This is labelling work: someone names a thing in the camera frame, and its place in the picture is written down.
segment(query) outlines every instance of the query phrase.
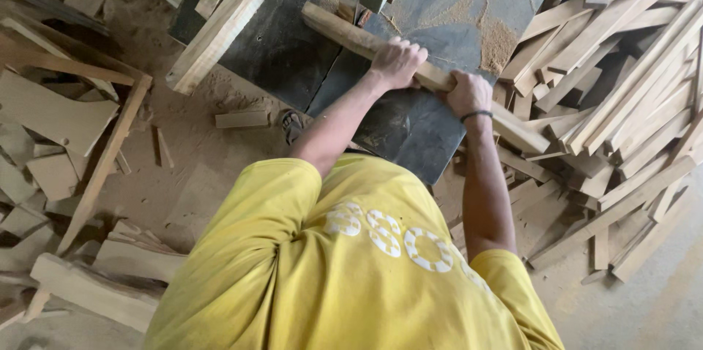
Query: floor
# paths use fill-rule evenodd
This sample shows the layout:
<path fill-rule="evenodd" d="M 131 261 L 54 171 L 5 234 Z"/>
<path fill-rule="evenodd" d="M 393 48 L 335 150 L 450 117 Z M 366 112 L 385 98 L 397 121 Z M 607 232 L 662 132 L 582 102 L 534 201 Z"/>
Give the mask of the floor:
<path fill-rule="evenodd" d="M 174 11 L 161 0 L 108 0 L 105 20 L 122 46 L 122 59 L 154 76 L 155 86 L 122 151 L 132 173 L 111 175 L 98 215 L 130 218 L 151 228 L 169 246 L 187 252 L 239 172 L 261 159 L 286 153 L 277 126 L 264 130 L 220 130 L 214 115 L 234 109 L 267 109 L 275 123 L 286 105 L 238 76 L 216 67 L 192 97 L 169 90 L 163 77 L 182 47 L 165 30 Z M 152 128 L 163 130 L 175 168 L 155 165 Z M 460 214 L 463 177 L 450 166 L 433 187 L 451 221 Z M 533 284 L 568 349 L 703 348 L 703 169 L 689 180 L 696 203 L 659 251 L 627 284 L 606 280 L 587 286 L 588 246 L 544 271 Z M 541 211 L 549 211 L 547 217 Z M 519 253 L 531 255 L 578 218 L 555 193 L 516 217 Z M 626 238 L 611 233 L 611 245 Z M 52 300 L 54 306 L 65 306 Z M 0 332 L 0 349 L 139 349 L 142 334 L 85 310 L 69 316 L 16 324 Z"/>

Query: bracelet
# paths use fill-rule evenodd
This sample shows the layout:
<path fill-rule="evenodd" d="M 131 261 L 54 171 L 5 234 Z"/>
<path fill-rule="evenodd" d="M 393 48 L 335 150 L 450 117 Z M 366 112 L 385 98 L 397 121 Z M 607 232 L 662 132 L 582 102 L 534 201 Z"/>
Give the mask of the bracelet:
<path fill-rule="evenodd" d="M 462 116 L 461 123 L 464 123 L 464 121 L 466 121 L 467 119 L 471 118 L 472 116 L 476 116 L 476 115 L 487 115 L 489 118 L 493 118 L 492 112 L 489 112 L 487 110 L 478 110 L 478 111 L 470 112 L 470 113 Z"/>

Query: person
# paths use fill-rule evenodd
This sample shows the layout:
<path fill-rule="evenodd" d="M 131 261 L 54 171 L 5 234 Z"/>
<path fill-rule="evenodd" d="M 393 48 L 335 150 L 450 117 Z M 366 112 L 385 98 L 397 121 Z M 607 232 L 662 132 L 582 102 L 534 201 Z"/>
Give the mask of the person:
<path fill-rule="evenodd" d="M 517 257 L 491 87 L 453 71 L 467 131 L 467 264 L 405 168 L 343 154 L 372 104 L 416 85 L 399 38 L 293 142 L 245 168 L 165 291 L 146 349 L 562 349 Z"/>

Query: black metal table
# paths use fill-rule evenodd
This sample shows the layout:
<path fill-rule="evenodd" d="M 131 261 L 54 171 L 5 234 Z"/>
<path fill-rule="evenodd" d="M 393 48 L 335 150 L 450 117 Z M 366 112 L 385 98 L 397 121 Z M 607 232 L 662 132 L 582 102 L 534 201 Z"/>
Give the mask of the black metal table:
<path fill-rule="evenodd" d="M 295 109 L 316 116 L 351 88 L 370 62 L 305 26 L 300 10 L 306 1 L 328 10 L 336 5 L 336 0 L 265 0 L 219 63 Z M 484 69 L 490 67 L 489 59 L 505 57 L 500 47 L 517 41 L 541 2 L 395 0 L 385 5 L 382 14 L 373 14 L 365 29 L 385 38 L 400 34 L 426 47 L 428 60 L 436 66 L 479 73 L 494 83 L 496 75 Z M 195 12 L 197 3 L 183 0 L 169 30 L 184 44 L 205 24 Z M 396 90 L 372 107 L 354 141 L 434 184 L 464 133 L 433 93 Z"/>

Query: hand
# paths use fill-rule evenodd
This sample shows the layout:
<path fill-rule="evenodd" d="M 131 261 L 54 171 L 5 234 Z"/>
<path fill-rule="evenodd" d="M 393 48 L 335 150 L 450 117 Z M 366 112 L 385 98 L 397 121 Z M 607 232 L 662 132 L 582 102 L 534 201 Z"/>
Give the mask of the hand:
<path fill-rule="evenodd" d="M 493 88 L 488 81 L 461 70 L 452 70 L 451 75 L 457 82 L 454 90 L 446 95 L 446 103 L 454 115 L 461 118 L 467 113 L 479 110 L 491 111 Z"/>
<path fill-rule="evenodd" d="M 393 37 L 376 52 L 368 72 L 378 75 L 386 90 L 407 88 L 415 84 L 413 75 L 425 60 L 427 49 Z"/>

